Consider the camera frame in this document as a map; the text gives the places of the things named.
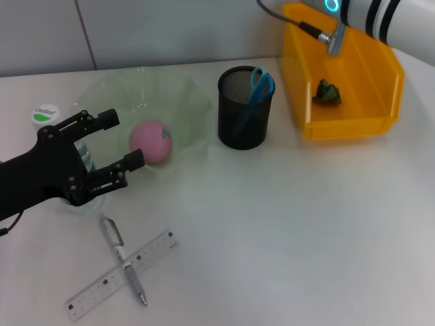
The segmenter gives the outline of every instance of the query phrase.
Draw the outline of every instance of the glass bowl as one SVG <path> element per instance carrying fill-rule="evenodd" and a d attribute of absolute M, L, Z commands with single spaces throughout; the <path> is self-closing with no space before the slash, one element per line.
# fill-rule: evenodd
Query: glass bowl
<path fill-rule="evenodd" d="M 97 167 L 111 164 L 130 149 L 130 134 L 144 120 L 166 124 L 173 140 L 168 160 L 145 165 L 154 171 L 175 168 L 189 149 L 202 147 L 209 138 L 211 101 L 193 79 L 165 67 L 123 69 L 91 85 L 71 109 L 93 116 L 115 109 L 120 125 L 85 138 Z"/>

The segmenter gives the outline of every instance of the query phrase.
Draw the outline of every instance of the white wall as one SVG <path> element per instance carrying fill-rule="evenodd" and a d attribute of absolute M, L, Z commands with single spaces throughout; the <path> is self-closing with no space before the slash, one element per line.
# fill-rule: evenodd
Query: white wall
<path fill-rule="evenodd" d="M 0 77 L 90 69 L 73 0 L 0 0 Z"/>
<path fill-rule="evenodd" d="M 285 0 L 264 0 L 281 11 Z M 256 0 L 79 0 L 99 69 L 279 56 Z"/>

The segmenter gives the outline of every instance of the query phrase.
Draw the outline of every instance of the table surface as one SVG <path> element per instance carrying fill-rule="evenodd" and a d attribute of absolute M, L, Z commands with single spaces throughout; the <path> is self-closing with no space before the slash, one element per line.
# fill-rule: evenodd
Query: table surface
<path fill-rule="evenodd" d="M 141 275 L 147 308 L 125 287 L 77 325 L 435 325 L 435 73 L 399 58 L 408 78 L 391 132 L 321 144 L 292 124 L 279 59 L 174 66 L 213 99 L 207 152 L 175 174 L 129 175 L 104 211 L 128 254 L 167 228 L 180 246 Z M 235 65 L 277 82 L 267 138 L 251 151 L 217 137 L 217 80 Z M 0 160 L 33 146 L 32 109 L 67 110 L 111 72 L 0 79 Z M 115 264 L 95 216 L 57 199 L 27 210 L 0 238 L 0 324 L 70 325 L 64 302 Z"/>

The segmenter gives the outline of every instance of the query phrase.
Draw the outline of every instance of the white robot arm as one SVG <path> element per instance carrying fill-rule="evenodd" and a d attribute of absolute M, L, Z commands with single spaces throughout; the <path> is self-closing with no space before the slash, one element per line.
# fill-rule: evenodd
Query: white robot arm
<path fill-rule="evenodd" d="M 301 1 L 345 26 L 435 66 L 435 0 Z"/>

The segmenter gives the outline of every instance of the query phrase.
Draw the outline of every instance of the black cable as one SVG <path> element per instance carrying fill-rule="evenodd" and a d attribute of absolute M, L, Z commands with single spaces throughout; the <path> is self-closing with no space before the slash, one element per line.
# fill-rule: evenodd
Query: black cable
<path fill-rule="evenodd" d="M 280 14 L 277 14 L 276 12 L 273 12 L 272 10 L 270 10 L 269 8 L 267 8 L 263 2 L 261 2 L 261 0 L 257 0 L 257 4 L 261 7 L 261 9 L 263 9 L 267 14 L 271 15 L 272 17 L 275 17 L 277 19 L 280 19 L 284 22 L 288 22 L 290 24 L 296 25 L 297 27 L 299 27 L 300 29 L 302 29 L 304 32 L 310 34 L 312 37 L 314 37 L 315 39 L 319 39 L 319 36 L 321 34 L 325 34 L 321 29 L 318 29 L 317 27 L 308 24 L 306 22 L 297 22 L 295 20 L 292 20 L 290 18 L 287 18 L 285 16 L 282 16 Z"/>
<path fill-rule="evenodd" d="M 24 212 L 20 212 L 18 214 L 18 216 L 16 217 L 15 221 L 11 224 L 10 227 L 0 229 L 0 236 L 4 236 L 5 234 L 8 234 L 10 232 L 10 230 L 12 230 L 14 228 L 14 226 L 18 223 L 18 221 L 20 221 L 20 218 L 22 217 L 23 213 Z"/>

